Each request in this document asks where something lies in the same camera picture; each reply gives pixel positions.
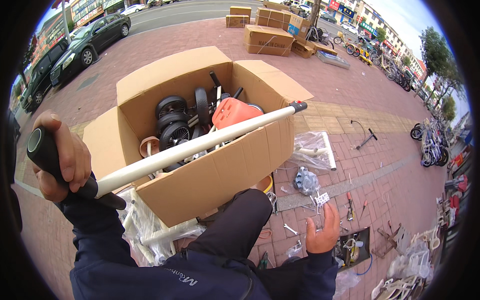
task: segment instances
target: jacket sleeve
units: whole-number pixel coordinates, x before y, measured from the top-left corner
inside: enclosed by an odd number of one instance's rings
[[[332,252],[308,253],[309,262],[303,270],[303,287],[298,299],[331,300],[335,294],[338,264]]]

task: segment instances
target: dark blue jacket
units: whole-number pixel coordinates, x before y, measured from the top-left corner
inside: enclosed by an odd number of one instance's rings
[[[77,248],[70,271],[75,299],[270,299],[246,265],[186,251],[163,266],[138,267],[122,238],[124,228],[113,208],[69,193],[57,204],[73,224]],[[337,265],[330,252],[309,253],[298,299],[331,299]]]

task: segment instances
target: wrench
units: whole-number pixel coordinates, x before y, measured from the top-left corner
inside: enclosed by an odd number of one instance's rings
[[[343,226],[342,226],[342,223],[343,223],[343,220],[340,220],[340,227],[343,228],[343,229],[345,229],[346,231],[350,231],[350,229],[343,227]]]
[[[286,229],[290,230],[291,232],[293,232],[295,235],[298,235],[299,233],[296,232],[295,230],[293,230],[292,228],[290,228],[287,224],[283,224],[283,227],[285,227]]]

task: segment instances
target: screwdriver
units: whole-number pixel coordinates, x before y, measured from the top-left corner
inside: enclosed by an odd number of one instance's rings
[[[365,202],[363,203],[363,209],[361,210],[360,219],[361,219],[361,216],[363,216],[363,211],[365,210],[365,207],[367,207],[367,200],[365,200]]]

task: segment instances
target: blue hose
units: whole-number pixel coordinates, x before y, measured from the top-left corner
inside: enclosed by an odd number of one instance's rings
[[[368,266],[368,269],[367,271],[363,272],[362,274],[358,274],[357,275],[364,275],[368,272],[368,270],[370,270],[370,268],[372,267],[372,262],[373,262],[373,257],[372,257],[372,254],[370,253],[370,265]]]

